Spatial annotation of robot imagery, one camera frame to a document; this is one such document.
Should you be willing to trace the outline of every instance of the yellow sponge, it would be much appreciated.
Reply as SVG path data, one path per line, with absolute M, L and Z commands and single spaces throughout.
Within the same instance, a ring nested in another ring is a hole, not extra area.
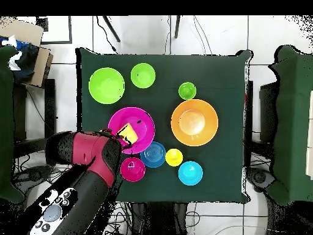
M 124 137 L 124 142 L 128 143 L 130 141 L 132 144 L 134 144 L 138 140 L 138 136 L 130 123 L 125 124 L 119 131 L 119 135 L 122 135 Z

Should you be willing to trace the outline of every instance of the small pink bowl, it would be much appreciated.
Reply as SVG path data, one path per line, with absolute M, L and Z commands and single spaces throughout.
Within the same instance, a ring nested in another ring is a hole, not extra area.
M 120 166 L 122 177 L 130 182 L 139 181 L 144 177 L 145 166 L 138 158 L 127 158 Z

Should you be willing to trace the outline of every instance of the cardboard box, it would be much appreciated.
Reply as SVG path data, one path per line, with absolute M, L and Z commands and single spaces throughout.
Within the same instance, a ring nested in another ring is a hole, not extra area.
M 15 38 L 21 42 L 29 42 L 37 47 L 40 46 L 43 35 L 43 28 L 31 23 L 13 20 L 11 18 L 1 18 L 0 36 Z M 23 82 L 32 86 L 44 87 L 44 80 L 48 78 L 53 55 L 49 49 L 39 47 L 34 74 L 30 81 Z

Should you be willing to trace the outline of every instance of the green bowl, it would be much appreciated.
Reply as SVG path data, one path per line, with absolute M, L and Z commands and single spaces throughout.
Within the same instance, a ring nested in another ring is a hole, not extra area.
M 99 103 L 109 105 L 123 96 L 125 83 L 123 76 L 115 69 L 105 67 L 96 70 L 89 80 L 89 92 Z
M 183 100 L 189 100 L 196 96 L 197 89 L 193 83 L 185 82 L 179 87 L 179 96 Z
M 139 63 L 130 72 L 131 81 L 138 88 L 148 88 L 155 81 L 155 71 L 147 63 Z

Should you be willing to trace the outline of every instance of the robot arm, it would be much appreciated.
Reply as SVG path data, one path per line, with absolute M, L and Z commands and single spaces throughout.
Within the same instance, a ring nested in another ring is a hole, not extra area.
M 46 144 L 47 160 L 74 166 L 25 210 L 20 226 L 31 229 L 30 235 L 83 235 L 119 172 L 118 138 L 110 132 L 52 136 Z

